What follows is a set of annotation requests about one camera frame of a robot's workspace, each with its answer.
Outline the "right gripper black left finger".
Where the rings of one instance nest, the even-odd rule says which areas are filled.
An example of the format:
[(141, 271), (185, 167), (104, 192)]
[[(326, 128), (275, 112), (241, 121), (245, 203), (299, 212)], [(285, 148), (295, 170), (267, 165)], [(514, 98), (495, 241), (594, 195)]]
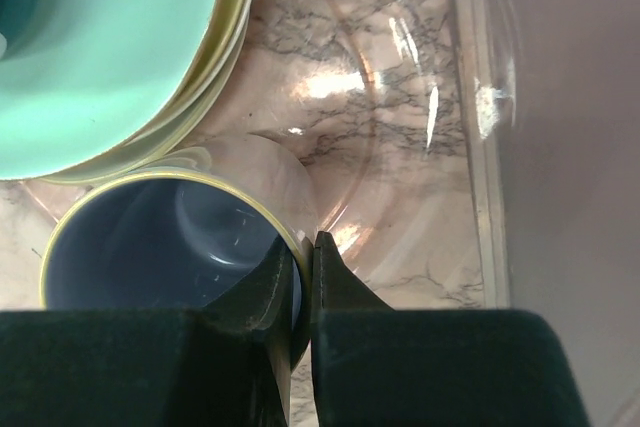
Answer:
[(294, 259), (276, 238), (247, 276), (202, 312), (202, 387), (213, 426), (286, 426)]

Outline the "yellow and cream plate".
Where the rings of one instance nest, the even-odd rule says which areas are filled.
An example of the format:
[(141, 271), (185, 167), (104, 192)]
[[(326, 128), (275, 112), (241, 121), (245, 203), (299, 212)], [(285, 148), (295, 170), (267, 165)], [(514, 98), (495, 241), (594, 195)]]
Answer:
[(45, 176), (56, 184), (104, 182), (175, 147), (219, 97), (240, 54), (251, 0), (217, 0), (210, 28), (176, 96), (134, 137), (77, 166)]

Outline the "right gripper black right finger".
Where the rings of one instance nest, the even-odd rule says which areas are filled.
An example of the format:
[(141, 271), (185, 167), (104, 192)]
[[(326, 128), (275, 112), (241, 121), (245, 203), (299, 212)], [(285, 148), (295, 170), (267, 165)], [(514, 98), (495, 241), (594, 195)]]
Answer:
[(333, 236), (317, 235), (312, 259), (312, 311), (392, 311), (345, 264)]

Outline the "green and cream plate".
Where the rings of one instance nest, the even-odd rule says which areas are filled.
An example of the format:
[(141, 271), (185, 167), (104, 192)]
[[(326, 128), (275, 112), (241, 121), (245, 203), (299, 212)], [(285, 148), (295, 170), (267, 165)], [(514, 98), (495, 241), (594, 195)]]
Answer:
[(173, 98), (216, 0), (40, 0), (1, 60), (1, 176), (47, 176), (129, 140)]

